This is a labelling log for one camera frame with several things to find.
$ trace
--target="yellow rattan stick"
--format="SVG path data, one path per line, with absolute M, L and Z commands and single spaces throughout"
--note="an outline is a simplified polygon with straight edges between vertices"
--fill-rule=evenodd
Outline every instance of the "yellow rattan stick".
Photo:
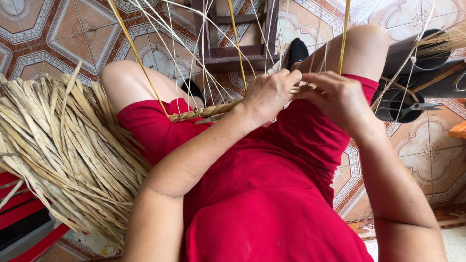
M 234 24 L 234 14 L 233 14 L 233 7 L 232 7 L 231 0 L 228 0 L 228 7 L 230 8 L 230 16 L 232 18 L 232 26 L 233 26 L 234 38 L 236 40 L 236 47 L 238 47 L 238 57 L 240 58 L 241 73 L 243 74 L 244 93 L 246 94 L 246 89 L 247 89 L 246 78 L 244 77 L 243 61 L 241 60 L 241 52 L 240 52 L 240 42 L 238 41 L 238 36 L 236 34 L 236 26 Z
M 144 74 L 146 75 L 147 80 L 149 81 L 149 84 L 151 84 L 152 90 L 154 90 L 154 93 L 155 93 L 155 96 L 157 97 L 158 103 L 160 104 L 160 106 L 161 106 L 162 109 L 164 110 L 165 115 L 168 116 L 168 113 L 167 113 L 167 111 L 165 110 L 164 105 L 162 104 L 162 100 L 160 100 L 160 98 L 158 97 L 157 91 L 155 91 L 154 85 L 152 84 L 152 81 L 151 81 L 151 79 L 149 78 L 149 76 L 147 75 L 147 72 L 146 72 L 146 70 L 145 70 L 145 68 L 144 68 L 143 63 L 141 62 L 141 58 L 139 58 L 139 55 L 137 54 L 136 47 L 134 46 L 133 40 L 131 40 L 130 34 L 128 33 L 128 30 L 126 29 L 126 26 L 124 25 L 123 20 L 121 19 L 120 13 L 118 13 L 118 10 L 117 10 L 115 4 L 113 3 L 113 0 L 107 0 L 107 1 L 108 1 L 108 3 L 110 4 L 110 6 L 112 7 L 113 13 L 114 13 L 115 16 L 116 16 L 116 20 L 118 20 L 118 23 L 120 24 L 120 27 L 121 27 L 121 29 L 123 30 L 123 33 L 124 33 L 124 35 L 126 36 L 126 39 L 128 39 L 128 42 L 129 42 L 130 45 L 131 45 L 131 49 L 133 50 L 134 54 L 136 55 L 137 61 L 138 61 L 139 64 L 141 65 L 141 68 L 143 69 Z
M 338 62 L 338 74 L 342 74 L 342 66 L 343 66 L 343 53 L 345 51 L 345 42 L 346 42 L 346 31 L 348 30 L 348 22 L 350 20 L 350 3 L 351 0 L 346 0 L 346 8 L 345 8 L 345 23 L 343 27 L 343 42 L 342 42 L 342 51 L 340 53 L 340 61 Z

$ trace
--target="weaving material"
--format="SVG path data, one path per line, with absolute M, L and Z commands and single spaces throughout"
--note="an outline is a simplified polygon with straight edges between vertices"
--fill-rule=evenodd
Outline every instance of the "weaving material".
M 101 86 L 76 79 L 80 65 L 62 81 L 0 76 L 0 152 L 8 153 L 1 165 L 21 176 L 54 217 L 121 248 L 132 202 L 152 167 L 118 126 Z

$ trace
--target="black sock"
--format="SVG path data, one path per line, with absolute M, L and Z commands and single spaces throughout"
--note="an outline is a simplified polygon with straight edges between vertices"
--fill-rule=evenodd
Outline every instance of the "black sock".
M 290 70 L 291 66 L 296 62 L 302 62 L 309 56 L 308 48 L 306 44 L 296 37 L 293 42 L 291 42 L 290 50 L 288 56 L 288 65 L 287 69 Z
M 196 85 L 196 83 L 193 80 L 189 79 L 189 82 L 188 82 L 188 80 L 185 79 L 185 82 L 181 86 L 181 90 L 183 90 L 186 94 L 189 95 L 189 93 L 188 93 L 188 83 L 189 83 L 189 91 L 191 92 L 191 94 L 194 97 L 199 97 L 202 100 L 202 103 L 205 103 L 204 102 L 204 97 L 202 96 L 202 93 L 201 93 L 201 90 L 199 89 L 199 87 Z

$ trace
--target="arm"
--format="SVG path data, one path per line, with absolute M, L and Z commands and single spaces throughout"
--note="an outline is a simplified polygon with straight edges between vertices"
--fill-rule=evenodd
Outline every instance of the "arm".
M 442 234 L 417 182 L 397 157 L 358 81 L 333 72 L 304 74 L 320 92 L 304 94 L 356 141 L 380 261 L 446 261 Z
M 162 159 L 149 173 L 131 211 L 122 261 L 178 261 L 183 196 L 233 144 L 265 124 L 292 98 L 297 70 L 256 78 L 247 96 L 215 125 Z

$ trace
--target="red dress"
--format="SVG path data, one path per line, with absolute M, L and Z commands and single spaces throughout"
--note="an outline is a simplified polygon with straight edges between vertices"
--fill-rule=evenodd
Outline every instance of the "red dress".
M 368 101 L 378 83 L 359 76 Z M 183 99 L 164 103 L 188 110 Z M 153 165 L 212 123 L 171 123 L 156 100 L 131 104 L 118 120 Z M 185 196 L 184 261 L 373 261 L 332 208 L 332 183 L 349 136 L 307 100 L 232 146 Z

